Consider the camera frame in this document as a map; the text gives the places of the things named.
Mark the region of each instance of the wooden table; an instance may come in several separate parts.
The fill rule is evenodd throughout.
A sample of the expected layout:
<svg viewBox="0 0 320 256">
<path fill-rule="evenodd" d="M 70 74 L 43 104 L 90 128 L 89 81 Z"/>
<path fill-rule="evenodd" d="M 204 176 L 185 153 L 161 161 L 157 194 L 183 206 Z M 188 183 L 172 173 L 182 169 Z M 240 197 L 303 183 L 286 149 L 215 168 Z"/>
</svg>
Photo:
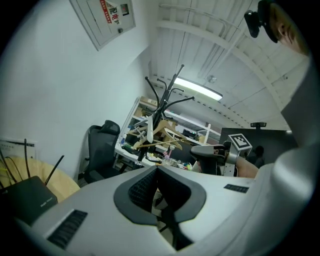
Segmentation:
<svg viewBox="0 0 320 256">
<path fill-rule="evenodd" d="M 28 173 L 25 159 L 17 156 L 12 156 L 11 158 L 15 162 L 22 179 L 27 179 Z M 9 158 L 6 158 L 5 161 L 17 182 L 20 182 L 21 178 L 13 162 Z M 54 166 L 51 164 L 35 160 L 33 158 L 28 158 L 28 166 L 30 175 L 38 176 L 43 182 L 46 181 L 50 172 L 54 168 Z M 0 168 L 0 181 L 4 187 L 8 187 L 10 186 L 10 182 L 8 179 L 7 171 L 3 170 L 5 167 L 2 163 L 0 163 Z M 65 174 L 58 168 L 51 176 L 47 187 L 51 190 L 52 193 L 55 194 L 59 203 L 80 189 L 78 184 L 72 178 L 70 178 L 67 174 Z"/>
</svg>

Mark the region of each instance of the white ceiling beam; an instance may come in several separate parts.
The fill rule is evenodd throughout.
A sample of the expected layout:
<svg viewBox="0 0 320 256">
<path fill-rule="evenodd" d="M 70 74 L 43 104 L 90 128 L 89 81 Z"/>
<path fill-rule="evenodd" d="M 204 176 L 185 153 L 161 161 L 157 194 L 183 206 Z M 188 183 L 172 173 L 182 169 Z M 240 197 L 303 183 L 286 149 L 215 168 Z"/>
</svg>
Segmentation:
<svg viewBox="0 0 320 256">
<path fill-rule="evenodd" d="M 157 84 L 159 86 L 164 86 L 164 84 L 162 82 L 159 82 L 157 81 L 157 78 L 156 76 L 153 76 L 151 77 L 149 80 L 154 83 L 154 84 Z M 236 123 L 238 123 L 240 126 L 243 126 L 244 128 L 248 128 L 250 125 L 244 120 L 242 119 L 239 115 L 237 115 L 236 113 L 234 113 L 231 109 L 227 108 L 226 106 L 222 105 L 221 103 L 218 103 L 218 101 L 216 100 L 211 100 L 210 101 L 210 107 L 212 107 L 213 109 L 217 110 L 217 112 L 221 112 L 223 113 L 224 115 L 226 115 L 227 117 L 225 116 L 222 116 L 223 118 L 226 119 L 226 121 L 228 122 L 232 122 L 231 120 L 233 120 L 233 123 L 235 125 L 237 125 Z"/>
<path fill-rule="evenodd" d="M 213 34 L 209 31 L 205 31 L 201 28 L 198 28 L 196 26 L 183 24 L 180 22 L 172 22 L 172 21 L 166 21 L 166 20 L 160 20 L 157 22 L 158 28 L 167 28 L 167 29 L 173 29 L 173 30 L 180 30 L 184 31 L 190 34 L 193 34 L 198 37 L 205 38 L 225 49 L 231 48 L 231 43 L 224 40 L 223 38 L 219 37 L 216 34 Z M 279 97 L 279 95 L 276 92 L 276 89 L 273 87 L 271 82 L 268 80 L 267 76 L 261 71 L 261 69 L 243 52 L 241 52 L 238 48 L 234 47 L 232 49 L 232 53 L 234 56 L 239 58 L 244 64 L 248 66 L 249 69 L 251 69 L 257 77 L 263 82 L 265 87 L 268 89 L 269 93 L 271 94 L 272 98 L 274 99 L 276 105 L 278 106 L 279 110 L 282 110 L 284 105 Z"/>
</svg>

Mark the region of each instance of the desk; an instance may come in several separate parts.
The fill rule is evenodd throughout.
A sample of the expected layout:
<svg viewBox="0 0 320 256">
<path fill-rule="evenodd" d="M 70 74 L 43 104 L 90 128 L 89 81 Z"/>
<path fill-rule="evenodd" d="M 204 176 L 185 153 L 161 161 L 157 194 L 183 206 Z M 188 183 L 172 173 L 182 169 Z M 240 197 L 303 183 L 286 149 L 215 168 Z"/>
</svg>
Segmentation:
<svg viewBox="0 0 320 256">
<path fill-rule="evenodd" d="M 121 148 L 121 145 L 120 143 L 116 143 L 115 144 L 115 148 L 114 148 L 114 152 L 116 154 L 119 154 L 133 162 L 135 162 L 136 160 L 138 160 L 138 156 L 137 155 L 134 155 L 134 154 L 130 154 L 129 152 L 125 151 L 124 149 Z M 154 162 L 150 162 L 149 160 L 147 160 L 145 157 L 142 159 L 142 165 L 144 167 L 150 167 L 150 166 L 154 166 L 156 165 L 156 163 Z"/>
<path fill-rule="evenodd" d="M 16 164 L 22 179 L 27 179 L 28 174 L 27 174 L 25 159 L 17 156 L 12 156 L 11 158 Z M 5 161 L 10 171 L 12 172 L 12 175 L 15 177 L 15 179 L 18 182 L 20 182 L 21 178 L 12 161 L 8 158 L 6 158 Z M 54 166 L 51 164 L 48 164 L 46 162 L 42 162 L 39 160 L 35 160 L 33 158 L 28 158 L 28 166 L 30 170 L 30 175 L 38 176 L 43 182 L 46 181 L 50 172 L 54 168 Z M 7 171 L 1 170 L 0 174 L 1 174 L 0 176 L 1 183 L 3 184 L 4 187 L 8 187 L 10 183 L 7 176 Z M 72 178 L 70 178 L 67 174 L 65 174 L 63 171 L 59 170 L 58 168 L 55 169 L 53 175 L 51 176 L 47 184 L 47 187 L 57 197 L 57 200 L 59 203 L 80 189 L 78 184 Z"/>
</svg>

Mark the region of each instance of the electrical panel box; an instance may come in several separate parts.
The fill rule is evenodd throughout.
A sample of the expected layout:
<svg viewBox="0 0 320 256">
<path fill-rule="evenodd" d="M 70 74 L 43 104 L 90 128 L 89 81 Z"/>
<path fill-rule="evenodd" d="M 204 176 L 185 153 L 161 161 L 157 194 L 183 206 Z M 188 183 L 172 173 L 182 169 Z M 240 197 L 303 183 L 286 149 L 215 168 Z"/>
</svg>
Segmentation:
<svg viewBox="0 0 320 256">
<path fill-rule="evenodd" d="M 136 26 L 131 0 L 70 0 L 97 50 Z"/>
</svg>

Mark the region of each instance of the black office chair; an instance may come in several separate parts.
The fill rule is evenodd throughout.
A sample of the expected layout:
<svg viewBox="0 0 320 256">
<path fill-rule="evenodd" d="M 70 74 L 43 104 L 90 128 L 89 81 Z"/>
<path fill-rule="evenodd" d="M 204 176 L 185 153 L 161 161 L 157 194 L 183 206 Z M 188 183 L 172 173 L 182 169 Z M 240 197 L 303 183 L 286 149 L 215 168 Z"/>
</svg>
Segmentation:
<svg viewBox="0 0 320 256">
<path fill-rule="evenodd" d="M 89 164 L 84 171 L 84 179 L 92 183 L 120 174 L 112 168 L 115 146 L 120 127 L 115 122 L 106 120 L 103 126 L 92 125 L 88 132 Z"/>
</svg>

